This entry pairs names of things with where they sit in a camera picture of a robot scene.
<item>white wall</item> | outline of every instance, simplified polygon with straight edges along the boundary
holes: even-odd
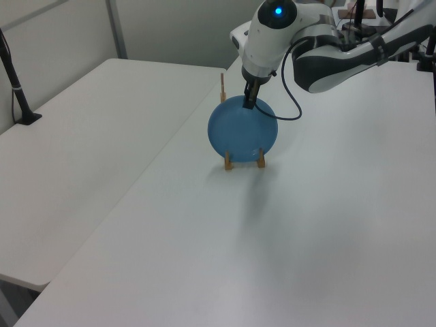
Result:
[[[69,0],[4,34],[32,110],[116,58],[105,0]],[[10,106],[11,86],[0,64],[0,134],[12,126]]]
[[[229,39],[263,0],[117,0],[129,59],[228,68]]]

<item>wooden peg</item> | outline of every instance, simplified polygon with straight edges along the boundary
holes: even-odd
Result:
[[[225,152],[224,168],[225,170],[232,170],[233,168],[232,162],[230,161],[229,151]]]
[[[221,103],[223,103],[224,101],[225,101],[225,99],[226,99],[226,95],[225,95],[225,92],[224,92],[224,74],[223,73],[221,73],[221,95],[220,95],[221,97]]]
[[[264,157],[264,151],[262,149],[259,149],[258,167],[265,168],[265,157]]]

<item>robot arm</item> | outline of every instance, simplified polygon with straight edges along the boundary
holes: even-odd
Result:
[[[376,34],[343,51],[329,7],[266,0],[251,22],[230,34],[243,60],[247,81],[244,107],[254,106],[260,85],[275,76],[290,46],[296,83],[318,93],[419,44],[431,34],[435,23],[436,1],[424,0],[383,35]]]

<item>table surface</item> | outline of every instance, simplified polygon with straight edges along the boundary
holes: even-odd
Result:
[[[224,69],[111,59],[0,136],[0,279],[42,290]]]
[[[433,76],[288,80],[303,116],[265,169],[226,172],[208,143],[217,85],[16,326],[432,326]],[[237,60],[228,96],[244,84]],[[260,98],[296,114],[279,78]]]

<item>blue plate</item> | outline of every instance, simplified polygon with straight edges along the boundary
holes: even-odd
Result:
[[[274,145],[279,131],[277,120],[262,114],[256,108],[243,108],[244,97],[231,97],[217,106],[208,124],[208,137],[212,147],[230,161],[249,162],[259,159],[259,150],[267,153]],[[265,112],[273,109],[262,100],[257,105]]]

